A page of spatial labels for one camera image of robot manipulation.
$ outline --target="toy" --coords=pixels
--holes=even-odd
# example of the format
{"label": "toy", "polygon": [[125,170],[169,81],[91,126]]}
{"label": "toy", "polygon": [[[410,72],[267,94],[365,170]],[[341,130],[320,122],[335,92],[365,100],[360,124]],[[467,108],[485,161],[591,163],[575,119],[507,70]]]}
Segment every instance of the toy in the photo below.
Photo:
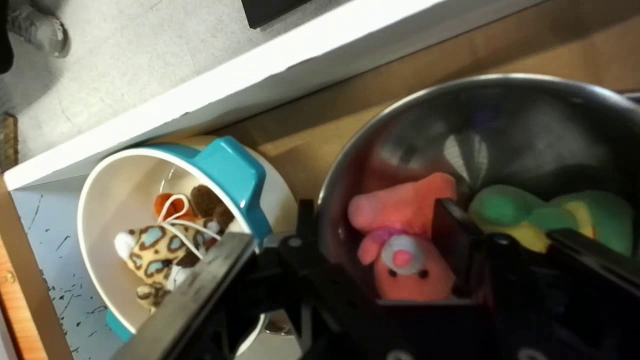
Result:
{"label": "toy", "polygon": [[581,218],[588,216],[592,222],[592,238],[598,238],[598,242],[622,257],[632,257],[634,210],[621,196],[588,190],[558,196],[553,205],[564,206]]}
{"label": "toy", "polygon": [[349,205],[349,218],[360,232],[396,229],[407,235],[431,238],[434,205],[439,199],[456,200],[456,181],[434,172],[418,182],[360,194]]}
{"label": "toy", "polygon": [[118,232],[118,257],[144,283],[137,299],[154,311],[167,294],[180,287],[199,261],[220,241],[233,222],[231,212],[217,205],[211,218],[199,218],[183,194],[161,194],[161,225]]}
{"label": "toy", "polygon": [[507,232],[533,252],[546,252],[546,231],[579,231],[575,216],[514,187],[490,187],[470,205],[470,216],[485,232]]}
{"label": "toy", "polygon": [[208,187],[194,187],[191,196],[196,216],[233,222],[233,212],[226,210],[222,200]]}
{"label": "toy", "polygon": [[542,203],[514,187],[488,187],[470,205],[485,232],[507,232],[525,249],[545,255],[548,231],[571,229],[605,247],[632,255],[632,209],[609,192],[576,192]]}
{"label": "toy", "polygon": [[167,218],[178,218],[178,220],[196,220],[194,210],[188,205],[188,199],[183,194],[162,192],[154,200],[154,214],[158,222],[165,222]]}
{"label": "toy", "polygon": [[375,267],[385,301],[447,301],[456,280],[434,245],[408,235],[373,232],[362,241],[359,259]]}
{"label": "toy", "polygon": [[445,172],[352,199],[349,218],[367,235],[359,261],[375,268],[381,299],[432,302],[450,297],[454,274],[428,242],[439,199],[456,199],[456,181]]}

